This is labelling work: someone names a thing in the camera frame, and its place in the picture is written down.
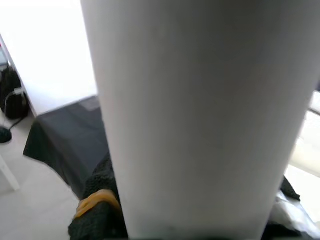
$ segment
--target white pillar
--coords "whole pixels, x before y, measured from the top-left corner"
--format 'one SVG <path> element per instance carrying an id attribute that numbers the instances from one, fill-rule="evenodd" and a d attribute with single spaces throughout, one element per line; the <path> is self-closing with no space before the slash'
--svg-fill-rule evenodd
<path id="1" fill-rule="evenodd" d="M 82 8 L 129 236 L 258 239 L 320 76 L 320 2 Z"/>

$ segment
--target tile floor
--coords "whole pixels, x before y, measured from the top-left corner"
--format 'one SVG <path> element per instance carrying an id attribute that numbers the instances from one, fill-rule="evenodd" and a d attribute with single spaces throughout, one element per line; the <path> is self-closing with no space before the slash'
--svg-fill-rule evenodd
<path id="1" fill-rule="evenodd" d="M 79 201 L 54 171 L 23 156 L 32 122 L 31 116 L 23 120 L 12 130 L 12 141 L 0 145 L 1 156 L 20 184 L 14 192 L 0 172 L 0 239 L 67 240 Z"/>

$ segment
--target black backpack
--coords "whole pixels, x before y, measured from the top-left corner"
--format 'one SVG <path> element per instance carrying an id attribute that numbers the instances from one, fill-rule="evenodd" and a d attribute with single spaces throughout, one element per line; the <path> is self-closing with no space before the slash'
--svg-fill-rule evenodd
<path id="1" fill-rule="evenodd" d="M 28 115 L 29 104 L 26 95 L 12 94 L 15 89 L 20 88 L 21 82 L 17 72 L 7 66 L 0 75 L 0 107 L 8 119 L 21 119 Z"/>

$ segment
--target yellow strap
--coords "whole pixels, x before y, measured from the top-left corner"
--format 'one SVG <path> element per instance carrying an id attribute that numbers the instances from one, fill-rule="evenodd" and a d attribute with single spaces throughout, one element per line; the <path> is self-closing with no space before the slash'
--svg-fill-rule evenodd
<path id="1" fill-rule="evenodd" d="M 115 194 L 111 190 L 101 189 L 79 202 L 79 206 L 76 209 L 74 218 L 81 217 L 83 214 L 94 208 L 100 202 L 109 203 L 113 208 L 121 213 L 121 206 Z"/>

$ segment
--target black fabric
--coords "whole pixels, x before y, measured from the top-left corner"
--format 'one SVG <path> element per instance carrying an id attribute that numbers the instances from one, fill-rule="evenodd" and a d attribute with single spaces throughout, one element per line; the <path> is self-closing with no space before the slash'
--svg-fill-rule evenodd
<path id="1" fill-rule="evenodd" d="M 8 66 L 1 72 L 0 77 L 0 107 L 5 116 L 12 120 L 26 117 L 29 111 L 24 93 L 11 95 L 7 99 L 10 93 L 19 88 L 21 88 L 19 76 L 12 67 Z"/>
<path id="2" fill-rule="evenodd" d="M 119 194 L 110 155 L 97 166 L 85 185 L 82 200 L 101 190 L 112 190 L 118 201 Z M 69 226 L 70 240 L 103 240 L 127 238 L 125 221 L 119 212 L 106 202 L 98 203 Z"/>
<path id="3" fill-rule="evenodd" d="M 97 97 L 38 116 L 23 154 L 50 166 L 81 198 L 86 180 L 109 154 Z"/>
<path id="4" fill-rule="evenodd" d="M 281 184 L 281 188 L 280 190 L 283 192 L 283 194 L 285 196 L 287 196 L 288 198 L 297 200 L 300 202 L 300 195 L 298 195 L 296 193 L 296 191 L 294 190 L 294 188 L 291 186 L 290 182 L 288 181 L 288 179 L 285 177 L 282 181 Z"/>

